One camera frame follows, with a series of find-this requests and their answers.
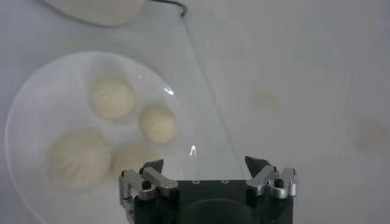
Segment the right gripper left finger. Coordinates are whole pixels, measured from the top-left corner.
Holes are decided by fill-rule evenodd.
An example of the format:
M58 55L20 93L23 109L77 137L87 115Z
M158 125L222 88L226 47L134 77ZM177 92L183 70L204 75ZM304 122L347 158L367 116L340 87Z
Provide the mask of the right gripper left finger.
M150 201L159 193L170 197L179 188L179 182L161 174L164 161L158 159L146 162L139 171L123 170L119 175L119 203L128 215L134 212L135 198Z

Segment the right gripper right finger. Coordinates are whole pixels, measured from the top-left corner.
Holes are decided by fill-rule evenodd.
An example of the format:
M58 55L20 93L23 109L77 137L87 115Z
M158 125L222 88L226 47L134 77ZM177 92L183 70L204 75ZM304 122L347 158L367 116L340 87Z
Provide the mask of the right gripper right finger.
M245 156L245 163L252 177L246 181L246 185L255 191L257 197L267 192L281 200L297 196L295 168L285 167L278 171L267 160L251 156Z

